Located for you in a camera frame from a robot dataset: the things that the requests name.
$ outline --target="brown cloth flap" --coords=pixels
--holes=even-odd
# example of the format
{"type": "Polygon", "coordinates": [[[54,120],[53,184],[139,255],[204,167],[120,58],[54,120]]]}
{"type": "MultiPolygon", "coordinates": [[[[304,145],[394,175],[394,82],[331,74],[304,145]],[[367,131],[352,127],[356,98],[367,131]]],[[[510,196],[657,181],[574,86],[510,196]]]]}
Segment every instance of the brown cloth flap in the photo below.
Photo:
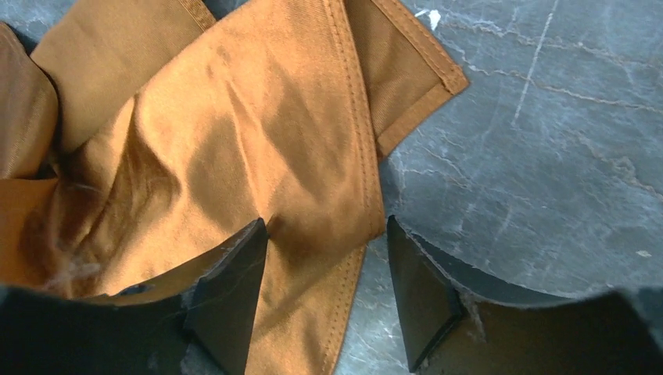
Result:
{"type": "Polygon", "coordinates": [[[30,57],[52,79],[65,153],[216,20],[199,0],[78,0],[30,57]]]}
{"type": "MultiPolygon", "coordinates": [[[[272,241],[246,373],[329,374],[384,227],[378,157],[466,84],[396,1],[251,0],[62,160],[48,212],[23,227],[43,241],[12,254],[38,256],[35,288],[112,294],[262,216],[272,241]]],[[[87,110],[84,96],[62,105],[87,110]]]]}
{"type": "Polygon", "coordinates": [[[32,178],[58,119],[56,91],[0,23],[0,179],[32,178]]]}

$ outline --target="orange garment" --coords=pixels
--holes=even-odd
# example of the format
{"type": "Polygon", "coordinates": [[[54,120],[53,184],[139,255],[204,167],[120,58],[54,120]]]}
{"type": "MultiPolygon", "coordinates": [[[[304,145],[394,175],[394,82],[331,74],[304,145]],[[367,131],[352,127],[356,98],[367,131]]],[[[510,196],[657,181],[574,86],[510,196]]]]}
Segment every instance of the orange garment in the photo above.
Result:
{"type": "MultiPolygon", "coordinates": [[[[181,3],[169,12],[211,24],[200,3],[181,3]],[[185,12],[191,6],[198,10],[185,12]]],[[[75,22],[66,18],[57,32],[89,41],[101,56],[126,58],[131,43],[94,43],[115,43],[125,32],[91,33],[99,6],[81,3],[75,22]]],[[[150,35],[163,25],[135,27],[150,35]]],[[[118,88],[121,81],[99,80],[108,87],[99,90],[77,79],[77,70],[94,69],[84,59],[57,63],[75,49],[64,38],[45,37],[33,54],[62,106],[57,184],[40,191],[41,201],[21,203],[30,203],[28,213],[8,233],[16,248],[2,253],[21,258],[15,264],[32,277],[3,271],[0,280],[68,298],[114,294],[262,216],[271,242],[246,373],[331,373],[365,245],[384,229],[378,160],[467,85],[460,69],[396,0],[251,0],[133,95],[118,88]],[[74,99],[81,91],[91,94],[74,99]],[[112,111],[122,95],[130,97],[112,111]],[[100,124],[89,120],[95,111],[113,115],[100,124]]],[[[152,58],[137,56],[136,66],[152,58]]],[[[130,63],[119,64],[131,90],[159,65],[150,64],[136,76],[130,63]]],[[[4,180],[0,191],[31,183],[4,180]]]]}

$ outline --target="white mark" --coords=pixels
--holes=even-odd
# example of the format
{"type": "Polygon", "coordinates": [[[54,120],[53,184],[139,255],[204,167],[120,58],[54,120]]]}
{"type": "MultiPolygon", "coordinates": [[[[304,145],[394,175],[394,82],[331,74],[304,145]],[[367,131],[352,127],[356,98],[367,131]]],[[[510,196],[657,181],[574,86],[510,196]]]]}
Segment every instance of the white mark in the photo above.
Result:
{"type": "Polygon", "coordinates": [[[442,19],[442,16],[439,15],[439,12],[436,10],[432,10],[428,14],[428,18],[431,19],[431,29],[435,30],[437,28],[437,24],[439,21],[442,19]]]}
{"type": "Polygon", "coordinates": [[[536,61],[539,59],[539,52],[541,52],[541,47],[543,46],[543,39],[546,38],[548,27],[550,27],[550,21],[553,20],[553,15],[557,10],[557,4],[559,4],[559,0],[555,0],[553,8],[551,9],[550,14],[548,15],[548,19],[546,20],[546,26],[543,27],[543,32],[541,33],[541,37],[539,37],[539,44],[536,45],[536,50],[534,51],[534,56],[532,57],[532,65],[529,66],[529,72],[527,72],[527,78],[525,79],[525,86],[522,88],[522,93],[520,94],[520,100],[518,101],[518,107],[516,107],[516,113],[514,114],[514,119],[511,121],[511,127],[513,127],[516,124],[516,121],[520,116],[522,103],[525,101],[525,96],[527,95],[527,90],[529,89],[529,82],[532,79],[532,73],[534,73],[534,67],[536,66],[536,61]]]}

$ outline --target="gray table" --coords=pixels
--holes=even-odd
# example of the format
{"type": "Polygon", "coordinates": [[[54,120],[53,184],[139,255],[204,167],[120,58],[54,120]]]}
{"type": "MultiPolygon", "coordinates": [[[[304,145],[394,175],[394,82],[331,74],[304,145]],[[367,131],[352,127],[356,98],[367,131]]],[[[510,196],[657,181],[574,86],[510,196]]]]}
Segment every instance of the gray table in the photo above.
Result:
{"type": "MultiPolygon", "coordinates": [[[[38,40],[73,0],[0,4],[38,40]]],[[[239,2],[210,0],[217,16],[239,2]]],[[[505,280],[557,295],[663,284],[663,2],[406,0],[471,86],[381,166],[389,213],[505,280]]],[[[385,239],[338,375],[407,373],[385,239]]]]}

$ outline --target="marble tabletop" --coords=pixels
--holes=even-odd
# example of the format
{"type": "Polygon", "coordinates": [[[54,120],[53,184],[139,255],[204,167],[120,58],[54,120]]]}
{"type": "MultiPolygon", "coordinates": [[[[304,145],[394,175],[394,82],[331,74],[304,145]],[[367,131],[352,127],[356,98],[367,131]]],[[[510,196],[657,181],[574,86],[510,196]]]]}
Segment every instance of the marble tabletop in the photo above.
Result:
{"type": "MultiPolygon", "coordinates": [[[[223,16],[242,0],[208,0],[223,16]]],[[[5,0],[30,47],[73,0],[5,0]]],[[[464,93],[381,165],[389,214],[510,282],[580,296],[663,284],[663,2],[405,0],[464,93]]],[[[407,373],[386,241],[370,244],[338,375],[407,373]]]]}

